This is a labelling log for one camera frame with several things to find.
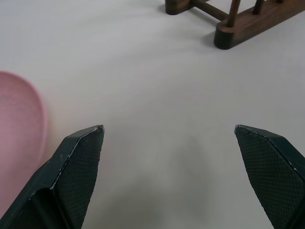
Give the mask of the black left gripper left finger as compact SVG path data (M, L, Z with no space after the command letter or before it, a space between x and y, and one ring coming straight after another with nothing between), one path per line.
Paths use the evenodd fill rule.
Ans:
M81 229L95 187L102 125L63 139L0 219L0 229Z

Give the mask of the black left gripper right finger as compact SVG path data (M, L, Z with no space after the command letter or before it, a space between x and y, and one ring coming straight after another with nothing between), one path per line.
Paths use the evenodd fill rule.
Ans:
M250 184L274 229L305 229L305 157L283 136L236 125Z

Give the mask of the dark wooden dish rack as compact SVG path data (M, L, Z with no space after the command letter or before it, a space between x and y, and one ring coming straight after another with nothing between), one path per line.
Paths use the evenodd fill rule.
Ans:
M238 12L241 0L232 0L230 12L210 5L209 0L165 0L165 12L177 15L196 7L220 22L214 45L228 50L305 11L305 0L256 0L255 5Z

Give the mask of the pink plate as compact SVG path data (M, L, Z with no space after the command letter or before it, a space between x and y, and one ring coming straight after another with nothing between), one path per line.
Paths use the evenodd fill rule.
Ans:
M41 164L47 133L47 110L38 90L0 71L0 215Z

